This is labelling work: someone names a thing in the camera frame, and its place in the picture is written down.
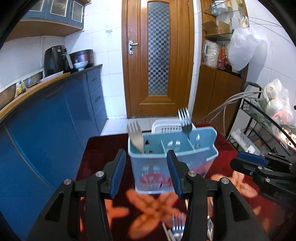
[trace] countertop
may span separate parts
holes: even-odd
[[[93,67],[84,69],[82,71],[76,71],[74,73],[65,73],[60,75],[59,77],[56,77],[52,80],[48,80],[45,82],[41,82],[29,89],[26,90],[25,93],[19,95],[18,97],[16,97],[13,101],[11,101],[8,105],[6,105],[2,110],[0,110],[0,123],[5,119],[5,117],[7,117],[16,107],[18,107],[21,103],[23,103],[27,98],[29,98],[30,96],[36,94],[38,91],[43,90],[44,88],[51,86],[52,84],[58,82],[58,81],[64,81],[68,78],[74,77],[78,74],[81,73],[85,73],[88,72],[90,70],[96,69],[101,67],[102,64],[99,65],[95,65]]]

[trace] power strip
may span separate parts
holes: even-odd
[[[260,155],[259,149],[240,129],[235,128],[230,135],[245,152]]]

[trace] red tablecloth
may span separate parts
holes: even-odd
[[[202,126],[208,126],[208,124],[197,125],[197,127]],[[88,178],[102,170],[107,162],[115,158],[118,149],[124,149],[127,153],[127,142],[127,134],[89,139],[76,180]],[[264,229],[271,234],[284,222],[285,211],[259,196],[258,187],[252,182],[251,177],[231,170],[229,164],[236,157],[237,151],[220,133],[217,135],[215,146],[219,155],[214,160],[206,178],[219,180],[221,177],[228,177],[253,208]],[[184,201],[178,199],[174,193],[137,194],[128,156],[119,193],[113,201],[106,200],[106,207],[114,241],[164,241],[166,236],[161,223],[164,222],[167,227],[171,227],[173,213],[186,213]],[[87,240],[84,208],[84,200],[82,200],[80,240],[83,241]],[[209,213],[212,213],[210,202]]]

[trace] metal basin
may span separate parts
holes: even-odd
[[[0,93],[0,110],[15,98],[16,84],[13,84]]]
[[[36,85],[39,83],[40,80],[43,79],[43,71],[32,75],[31,77],[27,78],[24,80],[24,84],[26,88],[31,88],[32,86]]]

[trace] blue plastic utensil holder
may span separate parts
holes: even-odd
[[[210,126],[192,130],[189,139],[182,131],[143,133],[143,136],[144,143],[147,143],[144,144],[145,154],[141,154],[128,138],[128,154],[138,193],[174,191],[166,160],[168,150],[174,150],[179,161],[185,162],[191,171],[203,176],[218,156],[214,146],[217,132]]]

